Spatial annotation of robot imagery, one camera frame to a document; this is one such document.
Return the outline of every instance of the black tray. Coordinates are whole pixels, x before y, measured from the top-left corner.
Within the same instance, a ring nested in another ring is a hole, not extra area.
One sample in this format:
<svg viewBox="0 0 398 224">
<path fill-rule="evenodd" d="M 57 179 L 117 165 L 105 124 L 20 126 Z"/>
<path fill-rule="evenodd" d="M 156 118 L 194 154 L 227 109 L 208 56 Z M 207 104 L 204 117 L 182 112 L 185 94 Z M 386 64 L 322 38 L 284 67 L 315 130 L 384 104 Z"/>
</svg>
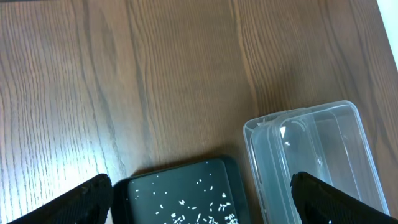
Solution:
<svg viewBox="0 0 398 224">
<path fill-rule="evenodd" d="M 230 157 L 124 179 L 114 186 L 111 212 L 115 224 L 251 223 Z"/>
</svg>

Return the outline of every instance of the wood grain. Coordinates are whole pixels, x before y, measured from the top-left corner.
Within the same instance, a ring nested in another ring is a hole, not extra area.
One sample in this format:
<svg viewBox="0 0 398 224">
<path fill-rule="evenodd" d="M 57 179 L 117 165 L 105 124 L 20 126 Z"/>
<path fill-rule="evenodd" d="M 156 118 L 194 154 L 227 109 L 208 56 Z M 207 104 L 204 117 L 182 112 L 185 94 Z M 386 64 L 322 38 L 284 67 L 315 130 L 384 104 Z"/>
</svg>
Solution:
<svg viewBox="0 0 398 224">
<path fill-rule="evenodd" d="M 397 218 L 397 95 L 375 0 L 0 3 L 0 222 L 98 173 L 229 154 L 260 223 L 244 122 L 342 99 Z"/>
</svg>

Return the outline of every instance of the transparent plastic box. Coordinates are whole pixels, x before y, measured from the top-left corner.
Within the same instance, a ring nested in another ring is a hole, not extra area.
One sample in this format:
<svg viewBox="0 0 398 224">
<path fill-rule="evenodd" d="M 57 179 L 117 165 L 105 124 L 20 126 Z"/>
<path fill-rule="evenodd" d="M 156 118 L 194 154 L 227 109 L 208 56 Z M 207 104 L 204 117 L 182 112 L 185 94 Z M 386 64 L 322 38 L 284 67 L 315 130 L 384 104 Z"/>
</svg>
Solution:
<svg viewBox="0 0 398 224">
<path fill-rule="evenodd" d="M 372 154 L 349 101 L 269 114 L 243 127 L 265 223 L 301 223 L 290 189 L 300 171 L 389 215 Z"/>
</svg>

